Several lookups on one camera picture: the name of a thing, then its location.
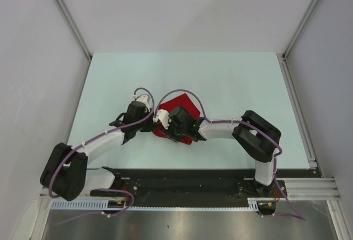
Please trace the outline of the red cloth napkin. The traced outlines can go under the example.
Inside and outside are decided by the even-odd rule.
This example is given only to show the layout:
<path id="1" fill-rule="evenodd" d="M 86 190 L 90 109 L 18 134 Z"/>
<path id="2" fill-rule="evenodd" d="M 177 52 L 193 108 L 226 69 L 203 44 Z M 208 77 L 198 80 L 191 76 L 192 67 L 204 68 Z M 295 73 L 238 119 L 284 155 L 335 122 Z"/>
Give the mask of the red cloth napkin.
<path id="1" fill-rule="evenodd" d="M 160 104 L 158 104 L 157 110 L 164 109 L 170 113 L 174 108 L 178 106 L 186 109 L 194 119 L 201 117 L 200 110 L 195 106 L 195 104 L 192 102 L 192 100 L 189 98 L 189 96 L 186 93 L 183 93 L 175 98 L 172 98 L 171 100 L 162 101 Z M 162 128 L 162 124 L 157 123 L 156 128 L 152 131 L 153 134 L 160 138 L 167 138 L 166 135 L 161 132 L 161 128 Z M 192 141 L 188 137 L 183 137 L 182 140 L 180 141 L 180 143 L 183 143 L 186 145 L 191 145 L 192 142 L 194 141 Z"/>

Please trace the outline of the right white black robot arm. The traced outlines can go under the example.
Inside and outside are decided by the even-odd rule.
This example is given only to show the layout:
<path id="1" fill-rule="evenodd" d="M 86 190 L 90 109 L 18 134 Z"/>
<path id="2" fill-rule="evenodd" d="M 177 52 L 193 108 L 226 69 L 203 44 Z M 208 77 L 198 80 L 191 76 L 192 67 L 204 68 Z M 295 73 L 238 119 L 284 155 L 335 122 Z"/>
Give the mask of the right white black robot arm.
<path id="1" fill-rule="evenodd" d="M 268 196 L 274 191 L 276 157 L 282 153 L 279 145 L 281 132 L 260 115 L 247 110 L 239 119 L 211 120 L 193 118 L 178 106 L 172 111 L 158 110 L 153 117 L 161 124 L 161 132 L 174 142 L 188 137 L 194 142 L 211 139 L 236 140 L 255 161 L 255 175 L 250 192 Z"/>

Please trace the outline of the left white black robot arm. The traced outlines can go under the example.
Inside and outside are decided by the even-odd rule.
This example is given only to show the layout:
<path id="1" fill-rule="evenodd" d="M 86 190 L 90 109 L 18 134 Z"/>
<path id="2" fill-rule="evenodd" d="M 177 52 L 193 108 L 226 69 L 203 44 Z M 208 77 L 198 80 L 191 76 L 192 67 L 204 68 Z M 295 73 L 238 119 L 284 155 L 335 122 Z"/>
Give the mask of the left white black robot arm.
<path id="1" fill-rule="evenodd" d="M 40 184 L 52 198 L 76 199 L 87 184 L 87 166 L 93 161 L 133 139 L 139 131 L 151 131 L 153 108 L 149 96 L 133 100 L 127 111 L 109 124 L 109 128 L 73 148 L 63 142 L 52 150 L 41 174 Z"/>

